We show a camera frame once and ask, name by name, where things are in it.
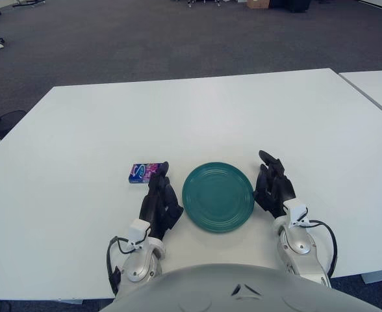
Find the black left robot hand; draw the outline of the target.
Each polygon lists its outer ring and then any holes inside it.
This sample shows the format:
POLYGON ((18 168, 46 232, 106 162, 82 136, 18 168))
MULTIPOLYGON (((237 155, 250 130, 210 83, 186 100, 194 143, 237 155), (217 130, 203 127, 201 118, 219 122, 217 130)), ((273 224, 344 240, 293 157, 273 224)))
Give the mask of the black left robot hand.
POLYGON ((149 236, 161 241, 167 230, 174 227, 184 211, 166 175, 168 169, 168 162, 163 162, 157 171, 152 173, 148 183, 149 190, 139 214, 139 219, 150 224, 149 236))

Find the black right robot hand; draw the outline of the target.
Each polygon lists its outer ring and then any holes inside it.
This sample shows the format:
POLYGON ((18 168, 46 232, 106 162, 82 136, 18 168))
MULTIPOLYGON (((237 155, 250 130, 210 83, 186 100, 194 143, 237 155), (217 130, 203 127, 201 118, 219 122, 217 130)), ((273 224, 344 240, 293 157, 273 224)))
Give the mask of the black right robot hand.
POLYGON ((285 215, 283 203, 296 197, 292 183, 285 175, 285 168, 279 159, 260 150, 263 161, 257 177, 253 197, 255 202, 274 218, 285 215))

